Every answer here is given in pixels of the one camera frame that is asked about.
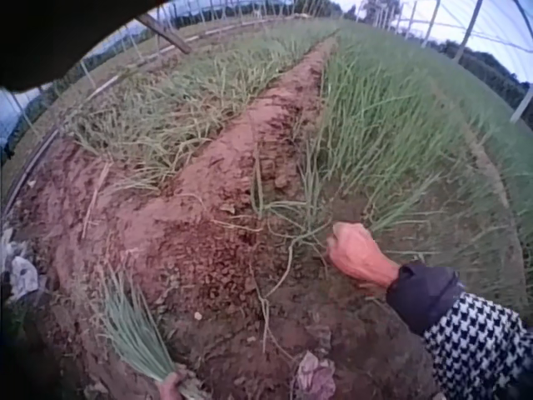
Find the houndstooth sleeve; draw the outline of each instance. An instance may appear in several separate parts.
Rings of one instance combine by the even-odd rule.
[[[529,398],[533,333],[516,312],[464,292],[423,338],[447,400]]]

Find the hand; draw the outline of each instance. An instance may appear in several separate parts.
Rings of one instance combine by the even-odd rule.
[[[161,400],[182,400],[182,395],[177,391],[177,385],[182,380],[177,373],[169,374],[163,382],[158,385],[159,398]]]
[[[399,265],[385,256],[360,223],[337,222],[327,239],[331,262],[355,279],[388,288],[398,277]]]

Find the sleeve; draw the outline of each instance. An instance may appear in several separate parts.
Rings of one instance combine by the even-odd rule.
[[[464,292],[456,272],[407,264],[387,302],[424,338],[447,400],[533,398],[533,333],[516,312]]]

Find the person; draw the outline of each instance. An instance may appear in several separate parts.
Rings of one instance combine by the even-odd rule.
[[[177,373],[172,372],[157,388],[159,389],[159,398],[161,400],[182,400],[182,395],[177,391],[177,388],[182,381]]]
[[[533,399],[533,332],[516,312],[466,292],[448,267],[390,260],[360,223],[336,223],[327,254],[349,277],[386,290],[389,306],[423,338],[447,400]],[[162,400],[178,399],[165,388]]]

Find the grass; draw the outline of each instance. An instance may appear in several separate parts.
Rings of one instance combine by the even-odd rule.
[[[84,108],[70,128],[89,151],[132,168],[124,186],[157,192],[199,146],[333,29],[323,22],[279,27],[191,57],[179,70],[133,75]]]
[[[104,336],[125,363],[157,383],[177,370],[171,360],[147,301],[131,278],[123,272],[102,275],[103,299],[101,312]],[[178,390],[185,399],[211,398],[200,389],[200,382],[185,378]]]
[[[479,133],[501,168],[522,243],[533,239],[531,131],[510,125],[503,100],[437,53],[360,24],[346,24],[339,36],[324,73],[326,109],[301,160],[305,201],[264,209],[316,249],[317,228],[339,217],[336,199],[363,197],[366,225],[394,258],[418,254],[450,266],[469,290],[521,309],[505,265],[509,223],[464,131]]]

